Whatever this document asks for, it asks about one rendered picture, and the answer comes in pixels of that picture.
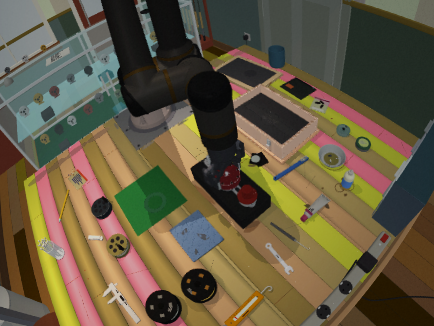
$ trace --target metal bowl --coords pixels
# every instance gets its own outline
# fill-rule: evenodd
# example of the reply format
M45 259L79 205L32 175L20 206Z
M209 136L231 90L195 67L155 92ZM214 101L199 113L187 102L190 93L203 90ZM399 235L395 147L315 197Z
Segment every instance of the metal bowl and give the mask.
M342 168L345 163L345 152L336 145L324 145L319 150L319 161L331 170L338 170Z

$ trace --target blue cup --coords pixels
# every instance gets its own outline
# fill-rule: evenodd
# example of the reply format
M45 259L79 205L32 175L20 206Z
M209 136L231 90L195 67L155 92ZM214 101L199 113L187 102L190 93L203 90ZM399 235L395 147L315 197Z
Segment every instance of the blue cup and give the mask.
M268 48L268 60L272 68L285 66L285 48L280 45L272 45Z

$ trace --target blue marker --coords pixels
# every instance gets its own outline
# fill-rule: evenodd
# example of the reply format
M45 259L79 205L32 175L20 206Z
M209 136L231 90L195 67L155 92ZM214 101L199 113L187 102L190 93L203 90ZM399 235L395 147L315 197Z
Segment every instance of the blue marker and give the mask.
M287 168L286 170L280 172L278 175L276 175L275 177L273 177L274 181L279 180L280 178L284 177L285 175L287 175L289 172L291 172L292 170L298 168L300 165L302 165L304 162L307 162L307 160L309 160L309 157L305 156L303 157L300 161L298 161L297 163L294 163L293 165L291 165L289 168Z

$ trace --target black cable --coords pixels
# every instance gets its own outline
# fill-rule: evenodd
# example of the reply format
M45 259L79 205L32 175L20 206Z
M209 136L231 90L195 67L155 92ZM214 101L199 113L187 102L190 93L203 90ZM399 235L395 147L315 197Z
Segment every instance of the black cable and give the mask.
M365 300L368 300L368 301L386 301L386 300L406 299L406 298L434 299L434 297L425 297L425 296L407 296L407 297L396 297L396 298L376 299L376 300L368 299L365 297L362 297L362 298Z

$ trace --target silver wrench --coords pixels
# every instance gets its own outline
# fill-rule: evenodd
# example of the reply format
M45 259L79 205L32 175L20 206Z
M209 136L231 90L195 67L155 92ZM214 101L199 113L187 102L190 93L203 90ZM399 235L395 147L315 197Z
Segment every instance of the silver wrench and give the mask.
M271 243L267 243L265 244L265 248L267 248L268 250L271 251L271 253L273 254L274 257L276 257L276 259L279 261L279 263L285 268L285 273L290 275L290 272L294 273L294 269L287 265L285 263L285 261L282 259L282 257L279 256L279 254L276 252L276 250L274 250L273 246L271 245Z

